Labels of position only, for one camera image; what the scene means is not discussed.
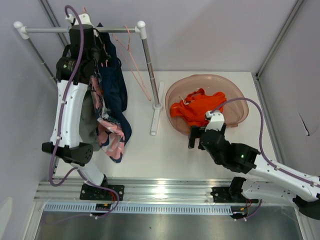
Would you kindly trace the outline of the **orange shorts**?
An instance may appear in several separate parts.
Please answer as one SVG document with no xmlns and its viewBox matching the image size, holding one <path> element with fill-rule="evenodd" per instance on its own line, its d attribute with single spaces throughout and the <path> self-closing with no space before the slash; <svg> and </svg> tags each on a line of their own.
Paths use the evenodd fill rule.
<svg viewBox="0 0 320 240">
<path fill-rule="evenodd" d="M 205 90 L 199 88 L 186 98 L 181 98 L 180 102 L 172 104 L 169 113 L 172 118 L 182 117 L 189 127 L 204 127 L 209 122 L 205 118 L 206 112 L 212 111 L 226 101 L 226 95 L 221 91 L 206 95 Z"/>
</svg>

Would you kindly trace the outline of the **pink whale print shorts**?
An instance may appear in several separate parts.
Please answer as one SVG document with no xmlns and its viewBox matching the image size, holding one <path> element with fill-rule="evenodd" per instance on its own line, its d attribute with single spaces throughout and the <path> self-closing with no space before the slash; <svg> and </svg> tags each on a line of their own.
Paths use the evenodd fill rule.
<svg viewBox="0 0 320 240">
<path fill-rule="evenodd" d="M 106 107 L 100 79 L 92 76 L 90 82 L 90 92 L 97 120 L 98 144 L 106 155 L 118 164 L 122 161 L 125 150 L 125 134 L 119 121 L 111 116 L 112 111 Z"/>
</svg>

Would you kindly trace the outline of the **grey shorts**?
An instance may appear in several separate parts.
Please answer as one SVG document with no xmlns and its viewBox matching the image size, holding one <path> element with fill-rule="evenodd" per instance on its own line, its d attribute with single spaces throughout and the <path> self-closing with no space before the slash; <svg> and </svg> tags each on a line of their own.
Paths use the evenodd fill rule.
<svg viewBox="0 0 320 240">
<path fill-rule="evenodd" d="M 92 81 L 89 80 L 89 85 L 82 102 L 79 121 L 79 135 L 84 143 L 91 144 L 93 146 L 93 151 L 97 152 L 100 150 L 98 136 L 96 133 L 98 122 L 96 119 L 91 90 Z"/>
</svg>

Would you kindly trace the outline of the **navy blue shorts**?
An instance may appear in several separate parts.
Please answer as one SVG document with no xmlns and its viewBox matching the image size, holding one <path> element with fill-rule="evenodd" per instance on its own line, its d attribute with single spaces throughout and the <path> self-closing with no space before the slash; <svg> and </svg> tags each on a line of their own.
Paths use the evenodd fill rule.
<svg viewBox="0 0 320 240">
<path fill-rule="evenodd" d="M 132 135 L 132 128 L 123 114 L 128 106 L 128 94 L 121 69 L 122 63 L 110 35 L 107 32 L 99 32 L 98 35 L 107 53 L 107 60 L 110 60 L 110 67 L 99 66 L 103 98 L 106 107 L 111 110 L 111 116 L 120 123 L 126 144 Z"/>
</svg>

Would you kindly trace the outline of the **pink hanger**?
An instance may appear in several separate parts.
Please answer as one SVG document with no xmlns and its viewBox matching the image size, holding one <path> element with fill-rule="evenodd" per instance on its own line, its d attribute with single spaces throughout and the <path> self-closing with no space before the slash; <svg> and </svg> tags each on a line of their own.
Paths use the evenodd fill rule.
<svg viewBox="0 0 320 240">
<path fill-rule="evenodd" d="M 139 71 L 139 68 L 136 64 L 136 61 L 132 55 L 132 51 L 131 51 L 131 32 L 129 30 L 129 28 L 124 25 L 123 26 L 125 28 L 125 32 L 127 34 L 127 44 L 124 44 L 120 38 L 117 37 L 117 35 L 115 33 L 112 33 L 112 37 L 113 39 L 116 41 L 116 43 L 119 46 L 119 51 L 123 57 L 123 59 L 125 60 L 127 66 L 129 67 L 130 72 L 132 73 L 133 77 L 135 78 L 137 84 L 139 85 L 140 89 L 142 90 L 142 92 L 144 93 L 144 95 L 146 96 L 148 101 L 151 101 L 151 95 L 149 93 L 149 91 L 147 90 L 147 87 L 145 85 L 144 79 L 141 75 L 141 72 Z"/>
<path fill-rule="evenodd" d="M 110 63 L 111 63 L 111 60 L 110 59 L 106 59 L 106 60 L 102 61 L 100 65 L 103 68 L 108 68 L 108 67 L 110 67 Z"/>
</svg>

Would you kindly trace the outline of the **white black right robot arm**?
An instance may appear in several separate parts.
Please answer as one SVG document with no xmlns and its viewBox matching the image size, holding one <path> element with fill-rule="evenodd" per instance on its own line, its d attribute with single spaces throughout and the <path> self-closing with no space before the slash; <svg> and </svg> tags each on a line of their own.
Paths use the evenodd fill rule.
<svg viewBox="0 0 320 240">
<path fill-rule="evenodd" d="M 205 150 L 216 165 L 234 173 L 265 179 L 258 183 L 244 177 L 234 177 L 228 189 L 229 198 L 237 203 L 245 200 L 266 200 L 288 204 L 314 220 L 320 218 L 320 178 L 276 161 L 269 160 L 262 151 L 244 143 L 230 143 L 225 131 L 192 126 L 188 147 Z"/>
</svg>

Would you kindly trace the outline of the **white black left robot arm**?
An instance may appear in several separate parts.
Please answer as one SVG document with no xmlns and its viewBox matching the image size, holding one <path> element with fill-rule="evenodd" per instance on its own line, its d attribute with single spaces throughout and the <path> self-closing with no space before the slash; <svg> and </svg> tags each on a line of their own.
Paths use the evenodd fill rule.
<svg viewBox="0 0 320 240">
<path fill-rule="evenodd" d="M 80 141 L 82 104 L 97 64 L 103 58 L 103 46 L 97 43 L 95 27 L 75 24 L 69 30 L 70 44 L 64 48 L 56 63 L 58 100 L 55 124 L 48 142 L 41 150 L 51 155 L 49 173 L 53 173 L 56 158 L 79 171 L 91 194 L 97 200 L 108 196 L 109 188 L 103 184 L 105 175 L 92 161 L 93 146 Z"/>
</svg>

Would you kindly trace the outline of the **translucent pink plastic basin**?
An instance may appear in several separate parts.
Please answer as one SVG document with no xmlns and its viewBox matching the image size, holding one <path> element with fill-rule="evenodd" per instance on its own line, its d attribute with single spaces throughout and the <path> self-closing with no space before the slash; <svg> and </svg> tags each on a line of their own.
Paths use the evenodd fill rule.
<svg viewBox="0 0 320 240">
<path fill-rule="evenodd" d="M 205 127 L 207 111 L 217 108 L 224 115 L 226 126 L 237 127 L 249 115 L 249 106 L 237 100 L 244 95 L 228 78 L 216 74 L 194 74 L 173 83 L 165 95 L 165 110 L 171 125 L 181 134 L 189 135 L 192 126 Z"/>
</svg>

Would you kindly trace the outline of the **white and metal clothes rack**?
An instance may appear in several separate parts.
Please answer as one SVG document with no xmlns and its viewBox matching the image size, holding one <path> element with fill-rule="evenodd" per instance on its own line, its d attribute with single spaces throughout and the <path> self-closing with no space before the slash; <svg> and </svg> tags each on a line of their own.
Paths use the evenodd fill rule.
<svg viewBox="0 0 320 240">
<path fill-rule="evenodd" d="M 69 28 L 64 27 L 49 27 L 49 28 L 39 28 L 39 27 L 27 27 L 23 25 L 20 21 L 16 21 L 13 23 L 13 27 L 17 30 L 18 34 L 21 36 L 23 40 L 26 40 L 31 48 L 33 49 L 34 53 L 39 59 L 40 64 L 44 67 L 45 71 L 49 74 L 50 79 L 54 79 L 54 75 L 50 68 L 48 67 L 46 61 L 43 59 L 41 54 L 39 53 L 38 49 L 33 44 L 30 33 L 68 33 L 70 31 Z M 163 109 L 163 94 L 164 94 L 164 87 L 165 83 L 161 81 L 159 84 L 156 83 L 155 74 L 152 66 L 152 60 L 150 56 L 150 50 L 148 46 L 147 40 L 147 31 L 146 31 L 146 23 L 142 20 L 138 21 L 136 26 L 133 28 L 107 28 L 107 27 L 98 27 L 97 30 L 101 33 L 136 33 L 139 34 L 139 37 L 142 42 L 142 47 L 144 51 L 147 71 L 149 74 L 151 89 L 153 93 L 153 117 L 151 120 L 151 127 L 150 127 L 150 135 L 155 136 L 158 132 L 159 120 L 161 111 Z"/>
</svg>

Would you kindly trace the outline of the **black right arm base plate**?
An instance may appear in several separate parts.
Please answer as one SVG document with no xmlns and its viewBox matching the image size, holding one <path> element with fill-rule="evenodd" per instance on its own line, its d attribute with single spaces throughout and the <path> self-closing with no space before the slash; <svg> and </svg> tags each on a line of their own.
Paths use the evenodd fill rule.
<svg viewBox="0 0 320 240">
<path fill-rule="evenodd" d="M 227 186 L 216 186 L 211 188 L 210 195 L 214 203 L 251 203 L 257 204 L 258 199 L 249 199 L 243 195 L 242 189 L 230 189 Z"/>
</svg>

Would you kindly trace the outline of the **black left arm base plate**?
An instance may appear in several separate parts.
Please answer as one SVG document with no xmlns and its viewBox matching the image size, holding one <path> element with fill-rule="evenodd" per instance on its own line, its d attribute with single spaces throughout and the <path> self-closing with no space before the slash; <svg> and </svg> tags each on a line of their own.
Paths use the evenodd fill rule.
<svg viewBox="0 0 320 240">
<path fill-rule="evenodd" d="M 122 201 L 125 193 L 124 185 L 114 185 L 111 184 L 108 186 L 110 189 L 117 192 L 119 195 L 119 200 Z M 79 196 L 80 200 L 88 201 L 116 201 L 117 197 L 113 192 L 103 190 L 94 186 L 83 184 Z"/>
</svg>

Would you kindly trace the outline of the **aluminium mounting rail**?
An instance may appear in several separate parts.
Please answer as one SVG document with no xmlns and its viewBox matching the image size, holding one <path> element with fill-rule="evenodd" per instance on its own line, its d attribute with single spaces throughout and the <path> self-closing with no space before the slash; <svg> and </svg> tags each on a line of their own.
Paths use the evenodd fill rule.
<svg viewBox="0 0 320 240">
<path fill-rule="evenodd" d="M 121 185 L 124 190 L 122 204 L 204 205 L 213 204 L 213 187 L 228 187 L 230 179 L 166 179 L 166 178 L 112 178 L 109 186 Z M 70 178 L 61 186 L 54 187 L 47 181 L 38 184 L 35 202 L 81 202 L 89 194 L 80 178 Z"/>
</svg>

